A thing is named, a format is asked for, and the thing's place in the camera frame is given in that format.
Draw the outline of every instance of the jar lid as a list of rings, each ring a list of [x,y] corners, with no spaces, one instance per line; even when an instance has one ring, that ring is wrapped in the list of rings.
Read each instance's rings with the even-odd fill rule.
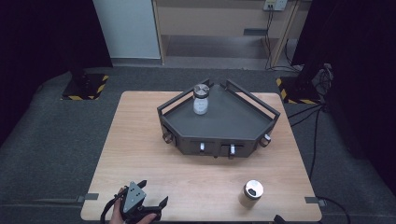
[[[205,84],[198,84],[194,86],[194,96],[199,99],[204,99],[209,95],[209,87]]]
[[[264,193],[262,183],[257,180],[249,180],[245,185],[245,194],[252,200],[258,200]]]

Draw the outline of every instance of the hexagonal tray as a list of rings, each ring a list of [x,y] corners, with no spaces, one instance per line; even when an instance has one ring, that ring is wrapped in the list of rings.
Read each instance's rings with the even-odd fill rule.
[[[163,139],[173,143],[183,154],[248,157],[258,143],[266,146],[279,112],[243,88],[227,80],[226,85],[209,84],[208,110],[204,115],[193,112],[193,97],[163,114],[163,110],[192,93],[193,87],[159,106],[158,113],[163,129]],[[267,111],[243,99],[234,90],[241,91]]]

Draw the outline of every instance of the yellow black hazard tape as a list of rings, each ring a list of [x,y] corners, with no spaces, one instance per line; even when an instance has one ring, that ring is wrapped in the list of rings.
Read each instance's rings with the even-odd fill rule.
[[[98,86],[98,89],[94,94],[90,95],[63,95],[61,100],[97,100],[102,93],[102,90],[105,88],[106,82],[107,82],[108,76],[104,75],[100,83],[98,83],[96,86]]]
[[[279,87],[280,96],[283,100],[283,103],[285,104],[308,104],[308,105],[320,104],[320,100],[291,98],[286,92],[286,89],[282,84],[282,79],[280,78],[276,79],[276,85]]]

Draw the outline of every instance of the gray carpet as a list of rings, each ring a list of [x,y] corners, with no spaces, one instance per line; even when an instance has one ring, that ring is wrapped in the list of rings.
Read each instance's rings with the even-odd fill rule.
[[[0,223],[87,223],[80,218],[80,204],[30,201],[75,199],[87,193],[124,91],[184,91],[209,77],[217,83],[231,78],[248,91],[279,92],[276,77],[290,75],[247,70],[132,67],[92,71],[109,75],[99,100],[61,101],[71,76],[56,77],[37,90],[30,108],[0,148]],[[308,107],[310,105],[285,105],[288,115]],[[293,118],[290,123],[304,115]],[[315,116],[293,128],[308,172],[314,130]],[[350,156],[329,113],[320,113],[317,146],[312,178],[317,195],[343,205],[352,223],[396,223],[395,197],[370,162]],[[322,213],[322,223],[347,223],[343,211],[331,203],[322,207]]]

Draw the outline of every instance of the table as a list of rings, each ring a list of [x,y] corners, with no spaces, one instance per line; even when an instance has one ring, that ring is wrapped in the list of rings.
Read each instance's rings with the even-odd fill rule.
[[[169,196],[163,209],[165,221],[271,221],[275,215],[287,221],[318,221],[317,203],[280,97],[253,93],[281,113],[268,147],[249,158],[186,156],[165,144],[157,106],[179,94],[174,91],[126,91],[111,124],[81,217],[99,220],[106,203],[122,186],[146,179],[145,206],[157,205]],[[251,209],[238,202],[250,180],[264,187]],[[107,213],[110,219],[112,209]]]

